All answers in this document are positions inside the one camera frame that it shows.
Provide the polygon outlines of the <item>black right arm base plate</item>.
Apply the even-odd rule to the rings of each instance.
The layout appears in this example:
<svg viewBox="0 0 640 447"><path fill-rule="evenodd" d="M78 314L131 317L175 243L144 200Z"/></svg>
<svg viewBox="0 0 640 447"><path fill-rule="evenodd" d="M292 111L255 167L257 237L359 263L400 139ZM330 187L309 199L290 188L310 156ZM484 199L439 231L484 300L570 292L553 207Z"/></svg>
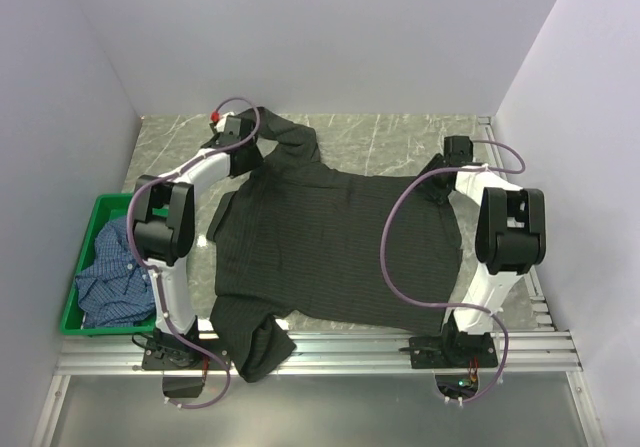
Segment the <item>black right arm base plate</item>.
<svg viewBox="0 0 640 447"><path fill-rule="evenodd" d="M412 337L407 347L412 369L494 368L499 365L494 342L489 334L466 333L453 337Z"/></svg>

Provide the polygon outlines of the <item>black pinstriped long sleeve shirt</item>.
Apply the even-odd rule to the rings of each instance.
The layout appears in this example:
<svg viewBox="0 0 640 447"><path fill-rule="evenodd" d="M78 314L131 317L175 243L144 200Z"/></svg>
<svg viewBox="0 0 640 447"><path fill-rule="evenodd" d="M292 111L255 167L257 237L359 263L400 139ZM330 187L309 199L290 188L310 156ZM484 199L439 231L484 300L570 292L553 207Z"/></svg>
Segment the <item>black pinstriped long sleeve shirt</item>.
<svg viewBox="0 0 640 447"><path fill-rule="evenodd" d="M462 262L450 202L408 177L326 166L315 131L259 108L275 149L209 228L216 247L211 322L240 376L256 382L294 351L279 319L316 319L440 332Z"/></svg>

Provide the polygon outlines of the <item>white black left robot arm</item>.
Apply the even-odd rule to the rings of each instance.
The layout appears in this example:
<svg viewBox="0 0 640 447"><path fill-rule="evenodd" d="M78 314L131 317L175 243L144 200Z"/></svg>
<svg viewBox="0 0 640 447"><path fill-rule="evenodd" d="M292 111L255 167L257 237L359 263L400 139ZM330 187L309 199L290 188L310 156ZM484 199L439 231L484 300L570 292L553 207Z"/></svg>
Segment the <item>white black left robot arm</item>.
<svg viewBox="0 0 640 447"><path fill-rule="evenodd" d="M180 166L158 176L143 175L126 215L127 240L151 282L155 302L152 352L179 369L208 358L223 361L200 341L188 292L187 257L196 237L196 201L217 182L247 173L263 162L257 147L258 108L250 117L214 111L213 136Z"/></svg>

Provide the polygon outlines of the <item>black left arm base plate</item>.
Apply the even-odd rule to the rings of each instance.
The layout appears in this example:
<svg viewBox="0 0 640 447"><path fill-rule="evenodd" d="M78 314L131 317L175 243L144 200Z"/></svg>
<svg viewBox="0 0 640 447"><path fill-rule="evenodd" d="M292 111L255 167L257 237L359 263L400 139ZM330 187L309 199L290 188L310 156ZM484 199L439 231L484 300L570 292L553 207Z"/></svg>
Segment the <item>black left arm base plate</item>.
<svg viewBox="0 0 640 447"><path fill-rule="evenodd" d="M223 367L208 355L189 347L174 337L156 340L150 335L133 334L132 343L142 350L143 371L212 370Z"/></svg>

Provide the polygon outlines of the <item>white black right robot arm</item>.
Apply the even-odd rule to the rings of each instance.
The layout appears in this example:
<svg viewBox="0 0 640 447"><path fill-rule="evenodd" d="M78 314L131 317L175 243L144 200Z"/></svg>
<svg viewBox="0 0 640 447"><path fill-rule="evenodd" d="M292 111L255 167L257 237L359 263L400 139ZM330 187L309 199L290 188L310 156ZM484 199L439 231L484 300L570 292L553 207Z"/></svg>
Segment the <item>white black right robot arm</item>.
<svg viewBox="0 0 640 447"><path fill-rule="evenodd" d="M427 357L446 367L482 367L498 364L490 332L494 319L467 306L484 307L495 314L515 284L538 265L546 254L545 199L538 189L525 189L502 179L474 160L474 142L466 136L449 136L443 152L425 170L456 168L422 183L429 200L444 204L452 192L471 199L478 207L474 251L476 271L462 300L449 315L440 336L429 341Z"/></svg>

